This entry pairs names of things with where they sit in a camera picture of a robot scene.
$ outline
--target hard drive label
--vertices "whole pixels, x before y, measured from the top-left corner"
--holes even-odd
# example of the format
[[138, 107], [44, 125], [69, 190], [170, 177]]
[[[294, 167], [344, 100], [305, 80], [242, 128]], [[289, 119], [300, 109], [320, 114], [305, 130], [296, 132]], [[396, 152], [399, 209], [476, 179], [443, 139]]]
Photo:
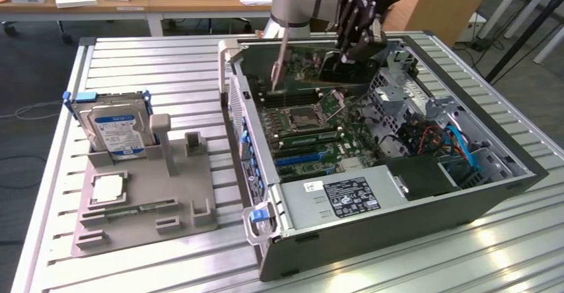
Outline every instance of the hard drive label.
[[348, 179], [324, 185], [339, 218], [380, 209], [380, 204], [365, 178]]
[[135, 158], [145, 150], [142, 135], [134, 129], [134, 115], [99, 117], [95, 119], [107, 151], [119, 160]]

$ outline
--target blue cable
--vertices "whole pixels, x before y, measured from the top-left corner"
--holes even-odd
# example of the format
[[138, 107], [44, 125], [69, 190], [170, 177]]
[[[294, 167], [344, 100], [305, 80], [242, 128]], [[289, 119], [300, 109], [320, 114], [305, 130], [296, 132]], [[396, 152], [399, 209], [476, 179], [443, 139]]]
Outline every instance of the blue cable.
[[463, 134], [460, 133], [459, 129], [455, 126], [451, 126], [449, 125], [449, 126], [447, 126], [447, 128], [448, 128], [448, 130], [452, 131], [452, 133], [455, 134], [455, 136], [456, 136], [456, 138], [459, 140], [460, 148], [463, 149], [463, 152], [467, 155], [469, 165], [476, 168], [477, 167], [477, 164], [476, 164], [475, 156], [471, 155], [471, 153], [468, 151], [467, 144], [464, 143]]

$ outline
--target hard drive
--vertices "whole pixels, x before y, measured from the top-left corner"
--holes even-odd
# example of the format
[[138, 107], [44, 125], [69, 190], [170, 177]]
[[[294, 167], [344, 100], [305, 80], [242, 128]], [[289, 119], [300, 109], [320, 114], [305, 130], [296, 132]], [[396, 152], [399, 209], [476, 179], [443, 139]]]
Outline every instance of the hard drive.
[[65, 96], [87, 134], [94, 152], [109, 151], [114, 160], [146, 156], [145, 148], [157, 140], [149, 126], [151, 115], [149, 92], [127, 94], [78, 93]]

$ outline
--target white label sticker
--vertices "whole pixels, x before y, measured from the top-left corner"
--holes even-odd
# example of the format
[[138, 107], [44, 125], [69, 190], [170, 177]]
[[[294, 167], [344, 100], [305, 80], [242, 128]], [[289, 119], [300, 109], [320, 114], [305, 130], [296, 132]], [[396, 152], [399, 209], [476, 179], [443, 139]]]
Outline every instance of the white label sticker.
[[119, 11], [145, 11], [145, 7], [117, 7]]
[[324, 189], [324, 181], [304, 183], [304, 188], [306, 189], [306, 192], [320, 191]]
[[95, 122], [114, 159], [135, 158], [137, 154], [145, 150], [145, 144], [142, 135], [134, 130], [137, 124], [134, 115], [99, 117]]

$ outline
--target circuit board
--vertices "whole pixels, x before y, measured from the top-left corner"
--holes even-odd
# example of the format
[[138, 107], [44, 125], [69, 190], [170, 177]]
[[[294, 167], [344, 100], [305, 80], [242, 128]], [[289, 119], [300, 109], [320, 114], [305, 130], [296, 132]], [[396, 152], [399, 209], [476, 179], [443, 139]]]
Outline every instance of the circuit board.
[[258, 107], [282, 182], [373, 166], [379, 149], [356, 100], [332, 92], [314, 104]]

